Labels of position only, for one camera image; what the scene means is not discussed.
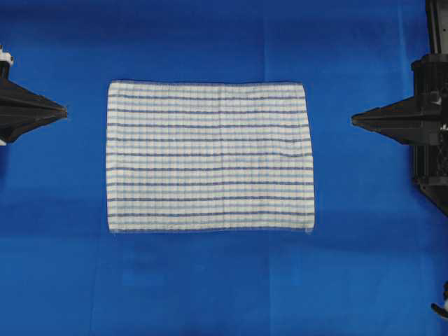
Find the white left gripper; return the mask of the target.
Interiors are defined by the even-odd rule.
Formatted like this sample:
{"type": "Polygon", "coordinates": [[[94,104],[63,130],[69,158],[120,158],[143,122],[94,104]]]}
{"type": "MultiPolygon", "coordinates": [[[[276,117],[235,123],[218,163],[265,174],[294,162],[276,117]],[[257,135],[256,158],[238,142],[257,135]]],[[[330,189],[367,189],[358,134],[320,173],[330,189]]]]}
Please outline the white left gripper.
{"type": "Polygon", "coordinates": [[[62,105],[6,79],[13,64],[13,56],[0,45],[1,107],[37,108],[63,114],[38,117],[2,115],[1,140],[6,144],[13,143],[23,134],[38,127],[67,118],[67,109],[62,105]]]}

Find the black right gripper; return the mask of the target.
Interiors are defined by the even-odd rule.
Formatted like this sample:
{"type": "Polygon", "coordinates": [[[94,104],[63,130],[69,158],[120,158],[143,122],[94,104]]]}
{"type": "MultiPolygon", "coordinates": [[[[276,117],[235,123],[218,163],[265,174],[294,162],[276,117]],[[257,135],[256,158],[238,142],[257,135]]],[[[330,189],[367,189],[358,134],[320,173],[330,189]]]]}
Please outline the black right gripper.
{"type": "Polygon", "coordinates": [[[352,124],[412,147],[413,179],[447,185],[447,55],[412,63],[414,96],[351,117],[352,124]]]}

